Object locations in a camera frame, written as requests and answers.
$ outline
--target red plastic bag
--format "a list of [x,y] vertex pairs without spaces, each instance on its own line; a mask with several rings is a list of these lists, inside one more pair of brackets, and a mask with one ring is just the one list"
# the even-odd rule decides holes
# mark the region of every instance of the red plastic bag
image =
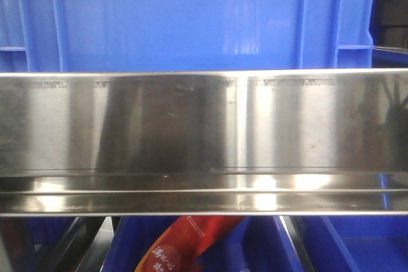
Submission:
[[135,272],[186,272],[214,242],[244,217],[183,216],[143,256]]

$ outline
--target metal bar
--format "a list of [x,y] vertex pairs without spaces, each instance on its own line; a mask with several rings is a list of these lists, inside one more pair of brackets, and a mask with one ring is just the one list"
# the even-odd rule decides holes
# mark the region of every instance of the metal bar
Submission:
[[38,263],[39,272],[76,271],[104,218],[77,217]]
[[407,95],[390,68],[0,75],[0,215],[407,213]]

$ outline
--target blue storage bin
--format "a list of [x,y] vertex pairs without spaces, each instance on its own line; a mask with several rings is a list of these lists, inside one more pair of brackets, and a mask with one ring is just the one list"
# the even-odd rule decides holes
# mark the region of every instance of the blue storage bin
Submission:
[[302,217],[300,229],[319,271],[408,271],[408,216]]
[[0,71],[371,65],[372,0],[0,0]]
[[[133,272],[175,217],[122,218],[101,272]],[[203,272],[301,272],[279,217],[247,217],[198,259]]]
[[34,245],[53,245],[59,241],[74,218],[33,217],[25,218],[25,225]]

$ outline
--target stainless steel shelf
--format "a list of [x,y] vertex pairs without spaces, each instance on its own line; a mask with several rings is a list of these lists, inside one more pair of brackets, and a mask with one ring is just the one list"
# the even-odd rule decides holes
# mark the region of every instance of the stainless steel shelf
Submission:
[[0,75],[0,215],[408,212],[408,70]]

